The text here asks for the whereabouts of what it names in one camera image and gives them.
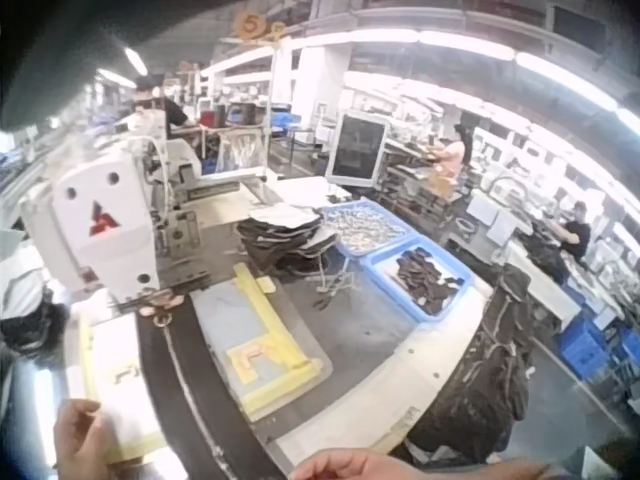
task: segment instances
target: stack of fabric pieces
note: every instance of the stack of fabric pieces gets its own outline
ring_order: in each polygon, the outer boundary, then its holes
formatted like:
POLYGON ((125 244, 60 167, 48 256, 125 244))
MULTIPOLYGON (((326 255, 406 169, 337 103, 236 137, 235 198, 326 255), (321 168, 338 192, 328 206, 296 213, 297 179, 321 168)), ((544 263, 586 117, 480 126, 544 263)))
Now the stack of fabric pieces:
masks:
POLYGON ((238 223, 247 254, 264 273, 318 269, 318 258, 338 241, 338 234, 323 225, 323 217, 285 203, 249 212, 238 223))

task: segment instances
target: factory floor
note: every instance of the factory floor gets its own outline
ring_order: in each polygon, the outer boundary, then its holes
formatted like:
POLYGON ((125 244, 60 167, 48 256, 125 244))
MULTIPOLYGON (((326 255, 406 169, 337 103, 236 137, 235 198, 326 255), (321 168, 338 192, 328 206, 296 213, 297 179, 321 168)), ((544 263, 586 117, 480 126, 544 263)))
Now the factory floor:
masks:
MULTIPOLYGON (((288 147, 272 144, 271 169, 287 178, 315 175, 308 151, 296 147, 293 162, 289 158, 288 147)), ((514 426, 501 458, 560 462, 582 446, 598 450, 640 432, 638 417, 599 401, 542 343, 533 358, 536 370, 530 379, 527 415, 514 426)))

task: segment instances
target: pillar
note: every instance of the pillar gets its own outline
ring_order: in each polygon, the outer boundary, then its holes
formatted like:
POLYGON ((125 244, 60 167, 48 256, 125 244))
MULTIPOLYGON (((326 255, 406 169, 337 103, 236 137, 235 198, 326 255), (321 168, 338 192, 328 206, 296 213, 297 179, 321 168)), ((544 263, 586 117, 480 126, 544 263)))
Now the pillar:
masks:
MULTIPOLYGON (((337 120, 344 74, 350 61, 350 44, 302 50, 291 113, 300 115, 303 127, 315 128, 320 116, 337 120)), ((296 140, 311 143, 313 134, 297 134, 296 140)))

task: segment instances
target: leather piece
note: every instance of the leather piece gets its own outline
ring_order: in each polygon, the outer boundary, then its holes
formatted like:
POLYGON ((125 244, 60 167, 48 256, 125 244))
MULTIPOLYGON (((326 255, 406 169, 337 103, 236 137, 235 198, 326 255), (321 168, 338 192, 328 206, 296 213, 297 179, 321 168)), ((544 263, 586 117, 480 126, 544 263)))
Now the leather piece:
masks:
MULTIPOLYGON (((286 477, 271 460, 231 397, 202 335, 193 303, 172 310, 174 350, 198 411, 214 442, 222 448, 240 480, 286 477)), ((137 316, 140 362, 156 415, 167 442, 191 480, 226 479, 213 459, 178 381, 164 333, 149 318, 137 316)))

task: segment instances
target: workstation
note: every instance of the workstation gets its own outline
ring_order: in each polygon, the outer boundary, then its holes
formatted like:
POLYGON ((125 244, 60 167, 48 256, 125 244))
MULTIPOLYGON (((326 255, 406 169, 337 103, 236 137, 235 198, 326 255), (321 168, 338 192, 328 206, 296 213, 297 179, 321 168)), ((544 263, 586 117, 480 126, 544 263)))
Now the workstation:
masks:
MULTIPOLYGON (((83 115, 59 127, 82 141, 36 159, 3 223, 16 458, 48 475, 60 402, 90 398, 113 420, 123 476, 285 478, 339 447, 425 468, 508 459, 526 444, 541 354, 632 430, 640 202, 498 95, 352 70, 387 30, 264 38, 259 54, 165 75, 155 98, 183 107, 177 128, 163 108, 96 126, 137 89, 101 72, 122 100, 84 92, 83 115), (42 294, 26 305, 29 289, 42 294)), ((389 38, 521 53, 428 33, 389 38)))

